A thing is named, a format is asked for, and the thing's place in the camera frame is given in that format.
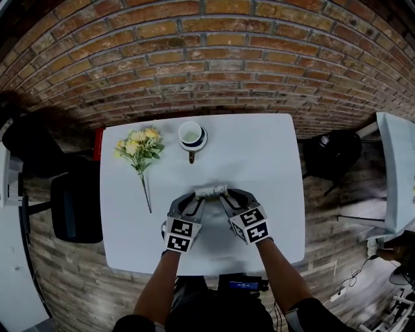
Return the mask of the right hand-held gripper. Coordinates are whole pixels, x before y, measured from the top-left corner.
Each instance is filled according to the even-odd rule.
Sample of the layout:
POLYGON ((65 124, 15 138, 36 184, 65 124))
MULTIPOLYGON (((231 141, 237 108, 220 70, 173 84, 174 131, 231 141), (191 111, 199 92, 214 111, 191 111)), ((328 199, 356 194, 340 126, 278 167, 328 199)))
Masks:
POLYGON ((254 244, 270 237, 268 218, 255 196, 241 189, 228 189, 228 195, 220 195, 219 200, 229 218, 236 236, 246 244, 254 244))

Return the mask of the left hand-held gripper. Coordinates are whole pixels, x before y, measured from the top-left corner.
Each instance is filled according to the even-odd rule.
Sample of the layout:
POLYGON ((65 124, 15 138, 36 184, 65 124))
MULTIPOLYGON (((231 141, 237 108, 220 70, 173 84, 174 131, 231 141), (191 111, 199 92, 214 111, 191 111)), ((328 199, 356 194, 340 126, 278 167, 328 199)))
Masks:
POLYGON ((202 229, 205 199, 195 199, 195 193, 176 198, 169 208, 167 220, 161 225, 165 249, 188 252, 202 229))

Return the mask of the person's right forearm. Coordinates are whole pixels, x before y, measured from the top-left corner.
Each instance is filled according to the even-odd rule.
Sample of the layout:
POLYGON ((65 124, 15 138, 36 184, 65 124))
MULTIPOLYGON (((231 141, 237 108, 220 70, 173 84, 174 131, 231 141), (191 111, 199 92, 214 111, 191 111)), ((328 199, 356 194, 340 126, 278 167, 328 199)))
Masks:
POLYGON ((256 242, 274 299, 283 314, 298 302, 312 298, 306 282, 286 260, 271 238, 256 242))

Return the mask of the person's left forearm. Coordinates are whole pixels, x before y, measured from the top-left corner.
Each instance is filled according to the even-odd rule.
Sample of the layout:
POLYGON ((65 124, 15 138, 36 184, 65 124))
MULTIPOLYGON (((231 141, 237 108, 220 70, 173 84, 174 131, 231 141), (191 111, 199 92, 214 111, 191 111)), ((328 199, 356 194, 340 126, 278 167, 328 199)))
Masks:
POLYGON ((179 262, 179 252, 167 250, 162 255, 156 270, 137 300, 134 314, 165 325, 171 312, 179 262))

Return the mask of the yellow artificial flower bunch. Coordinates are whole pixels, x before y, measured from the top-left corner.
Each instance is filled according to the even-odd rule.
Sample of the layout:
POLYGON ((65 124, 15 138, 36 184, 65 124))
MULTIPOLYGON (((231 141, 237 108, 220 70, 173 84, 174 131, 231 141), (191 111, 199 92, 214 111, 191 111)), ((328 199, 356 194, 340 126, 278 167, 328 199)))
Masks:
POLYGON ((160 159, 164 148, 163 137, 155 126, 129 131, 125 138, 118 140, 114 148, 114 156, 126 160, 139 176, 150 213, 152 213, 152 208, 145 171, 152 165, 152 160, 160 159))

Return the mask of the black device with blue screen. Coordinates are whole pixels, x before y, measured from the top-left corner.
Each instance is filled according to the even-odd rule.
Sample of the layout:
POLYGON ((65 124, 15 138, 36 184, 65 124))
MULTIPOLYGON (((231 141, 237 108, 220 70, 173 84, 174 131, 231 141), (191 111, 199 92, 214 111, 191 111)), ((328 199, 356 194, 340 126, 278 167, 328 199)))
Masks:
POLYGON ((226 274, 219 276, 218 291, 267 291, 268 280, 260 276, 247 276, 246 274, 226 274))

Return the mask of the black backpack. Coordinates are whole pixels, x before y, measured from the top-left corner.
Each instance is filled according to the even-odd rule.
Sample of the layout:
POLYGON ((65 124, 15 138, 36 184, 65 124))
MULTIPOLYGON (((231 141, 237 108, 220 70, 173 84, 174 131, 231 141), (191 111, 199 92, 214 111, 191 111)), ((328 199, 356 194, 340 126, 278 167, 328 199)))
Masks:
POLYGON ((307 139, 303 144, 305 162, 303 177, 313 176, 333 182, 333 185, 324 193, 324 196, 327 196, 356 163, 361 151, 361 138, 351 130, 334 130, 307 139), (322 136, 329 136, 330 142, 327 146, 320 144, 322 136))

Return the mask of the red box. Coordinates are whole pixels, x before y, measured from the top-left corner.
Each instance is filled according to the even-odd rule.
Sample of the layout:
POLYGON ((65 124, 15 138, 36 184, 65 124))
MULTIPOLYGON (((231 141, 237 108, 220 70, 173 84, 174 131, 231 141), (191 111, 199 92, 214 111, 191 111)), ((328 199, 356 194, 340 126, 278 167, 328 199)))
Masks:
POLYGON ((97 128, 95 130, 95 139, 94 139, 94 147, 93 147, 93 160, 100 161, 101 160, 101 150, 102 150, 102 137, 105 131, 105 127, 97 128))

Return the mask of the person's black shirt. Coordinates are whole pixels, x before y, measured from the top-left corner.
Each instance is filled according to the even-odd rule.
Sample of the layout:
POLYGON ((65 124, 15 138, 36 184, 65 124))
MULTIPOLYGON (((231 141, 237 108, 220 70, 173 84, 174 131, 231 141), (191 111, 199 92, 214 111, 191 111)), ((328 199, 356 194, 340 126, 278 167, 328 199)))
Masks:
MULTIPOLYGON (((298 302, 285 314, 289 332, 356 332, 316 298, 298 302)), ((120 318, 112 332, 276 332, 261 300, 251 295, 199 294, 178 304, 165 325, 140 315, 120 318)))

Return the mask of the black office chair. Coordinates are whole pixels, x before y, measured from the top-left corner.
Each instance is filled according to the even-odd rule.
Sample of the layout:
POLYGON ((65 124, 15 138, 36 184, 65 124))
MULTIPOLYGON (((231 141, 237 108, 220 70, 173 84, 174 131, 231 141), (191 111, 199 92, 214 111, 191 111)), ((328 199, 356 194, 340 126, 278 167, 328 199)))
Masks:
POLYGON ((49 209, 58 239, 81 244, 103 240, 99 162, 63 152, 48 129, 29 115, 14 119, 2 142, 33 175, 52 180, 48 202, 29 205, 23 197, 25 218, 49 209))

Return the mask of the white table with pale cloth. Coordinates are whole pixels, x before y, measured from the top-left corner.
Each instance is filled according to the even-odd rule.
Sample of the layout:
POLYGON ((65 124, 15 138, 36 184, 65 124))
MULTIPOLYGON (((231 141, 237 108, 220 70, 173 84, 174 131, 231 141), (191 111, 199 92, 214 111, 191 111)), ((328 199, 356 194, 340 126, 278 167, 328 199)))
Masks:
POLYGON ((341 223, 371 227, 369 238, 395 236, 415 221, 415 123, 377 112, 376 121, 357 132, 363 138, 378 130, 386 163, 386 215, 366 219, 339 215, 341 223))

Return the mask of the white standing fan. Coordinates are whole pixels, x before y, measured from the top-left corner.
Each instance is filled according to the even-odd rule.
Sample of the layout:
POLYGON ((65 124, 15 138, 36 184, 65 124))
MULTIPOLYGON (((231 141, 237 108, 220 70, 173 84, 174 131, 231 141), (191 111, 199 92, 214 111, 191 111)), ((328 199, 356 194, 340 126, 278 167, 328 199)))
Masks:
POLYGON ((409 273, 405 272, 399 267, 391 273, 389 277, 389 282, 391 282, 394 285, 410 285, 411 287, 415 287, 415 279, 412 278, 409 273))

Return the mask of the small white side table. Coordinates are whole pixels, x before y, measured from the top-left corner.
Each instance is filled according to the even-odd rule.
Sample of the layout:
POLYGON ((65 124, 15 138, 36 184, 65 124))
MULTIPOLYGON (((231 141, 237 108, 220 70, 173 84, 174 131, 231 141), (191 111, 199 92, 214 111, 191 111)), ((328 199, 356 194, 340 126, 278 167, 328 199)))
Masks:
POLYGON ((0 208, 5 206, 21 206, 23 190, 19 176, 23 170, 23 162, 11 155, 0 139, 0 208))

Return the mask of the white metal stand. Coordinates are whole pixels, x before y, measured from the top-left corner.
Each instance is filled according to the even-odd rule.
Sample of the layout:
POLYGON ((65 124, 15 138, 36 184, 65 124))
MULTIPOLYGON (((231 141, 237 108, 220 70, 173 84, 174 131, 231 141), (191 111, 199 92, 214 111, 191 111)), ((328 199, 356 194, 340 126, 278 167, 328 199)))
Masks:
POLYGON ((387 306, 381 309, 380 313, 376 314, 370 323, 366 324, 368 329, 375 332, 391 332, 392 328, 400 322, 410 305, 395 300, 394 296, 404 298, 408 301, 415 301, 415 293, 412 288, 399 288, 389 299, 387 306))

